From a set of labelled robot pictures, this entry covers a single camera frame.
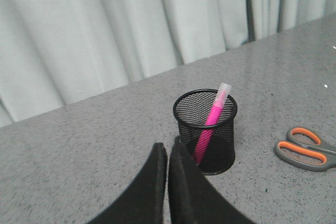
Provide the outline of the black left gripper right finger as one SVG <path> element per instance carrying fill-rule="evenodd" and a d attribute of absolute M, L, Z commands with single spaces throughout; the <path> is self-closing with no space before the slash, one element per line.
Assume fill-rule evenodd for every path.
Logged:
<path fill-rule="evenodd" d="M 171 223 L 252 223 L 206 179 L 177 136 L 170 154 Z"/>

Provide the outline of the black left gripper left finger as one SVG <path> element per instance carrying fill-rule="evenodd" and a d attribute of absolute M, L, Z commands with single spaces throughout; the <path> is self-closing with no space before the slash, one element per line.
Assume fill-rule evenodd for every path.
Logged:
<path fill-rule="evenodd" d="M 162 223 L 167 153 L 155 143 L 143 167 L 125 191 L 90 223 Z"/>

